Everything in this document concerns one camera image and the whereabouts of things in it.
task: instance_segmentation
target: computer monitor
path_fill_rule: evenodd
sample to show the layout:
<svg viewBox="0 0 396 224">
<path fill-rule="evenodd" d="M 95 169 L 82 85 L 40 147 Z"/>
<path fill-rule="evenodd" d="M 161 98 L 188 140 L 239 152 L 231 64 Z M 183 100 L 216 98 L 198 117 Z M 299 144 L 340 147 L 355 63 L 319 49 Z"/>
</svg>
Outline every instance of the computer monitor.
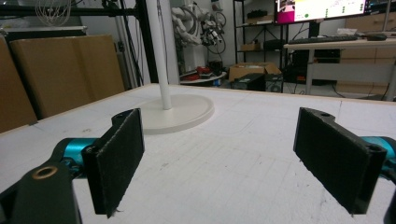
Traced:
<svg viewBox="0 0 396 224">
<path fill-rule="evenodd" d="M 363 15 L 369 0 L 275 0 L 275 23 L 291 24 Z"/>
</svg>

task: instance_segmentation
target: white desk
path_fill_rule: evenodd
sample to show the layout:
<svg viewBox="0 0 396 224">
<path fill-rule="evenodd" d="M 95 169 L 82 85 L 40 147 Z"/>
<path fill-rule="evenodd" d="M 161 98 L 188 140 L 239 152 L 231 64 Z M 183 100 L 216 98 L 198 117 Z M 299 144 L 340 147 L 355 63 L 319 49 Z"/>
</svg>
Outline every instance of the white desk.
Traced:
<svg viewBox="0 0 396 224">
<path fill-rule="evenodd" d="M 396 138 L 396 104 L 170 86 L 207 96 L 215 114 L 179 133 L 146 135 L 146 152 L 114 217 L 93 212 L 87 180 L 74 180 L 84 223 L 382 223 L 395 190 L 378 179 L 368 214 L 352 217 L 293 152 L 300 106 L 353 133 Z M 160 97 L 148 85 L 0 134 L 0 191 L 46 161 L 66 137 L 100 137 L 115 114 Z"/>
<path fill-rule="evenodd" d="M 313 43 L 285 45 L 285 49 L 308 49 L 308 70 L 306 74 L 305 93 L 310 94 L 312 79 L 387 82 L 389 89 L 387 101 L 393 101 L 396 93 L 395 64 L 348 64 L 348 63 L 314 63 L 315 49 L 364 49 L 364 48 L 396 48 L 396 39 L 386 41 L 341 41 L 328 43 Z"/>
</svg>

